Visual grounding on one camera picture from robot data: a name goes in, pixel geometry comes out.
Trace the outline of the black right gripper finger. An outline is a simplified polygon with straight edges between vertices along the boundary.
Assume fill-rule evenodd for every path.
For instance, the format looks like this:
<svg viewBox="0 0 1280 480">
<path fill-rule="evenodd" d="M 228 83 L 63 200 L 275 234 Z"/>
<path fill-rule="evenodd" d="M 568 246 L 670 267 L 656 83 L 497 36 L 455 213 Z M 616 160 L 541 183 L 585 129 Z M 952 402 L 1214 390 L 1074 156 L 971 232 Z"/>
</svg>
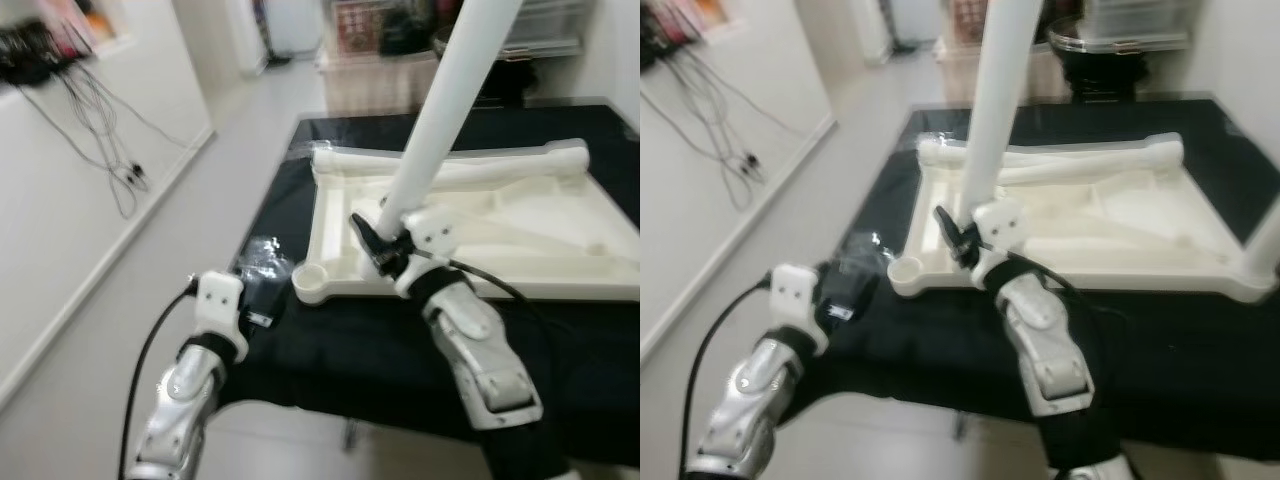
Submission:
<svg viewBox="0 0 1280 480">
<path fill-rule="evenodd" d="M 965 230 L 954 220 L 945 206 L 934 206 L 933 210 L 934 220 L 940 227 L 940 232 L 943 237 L 943 242 L 947 244 L 950 251 L 965 251 L 966 250 L 966 233 Z"/>
<path fill-rule="evenodd" d="M 381 255 L 385 252 L 387 243 L 378 234 L 376 229 L 369 223 L 365 215 L 361 212 L 352 212 L 349 215 L 349 224 L 358 238 L 362 251 L 372 261 L 380 261 Z"/>
</svg>

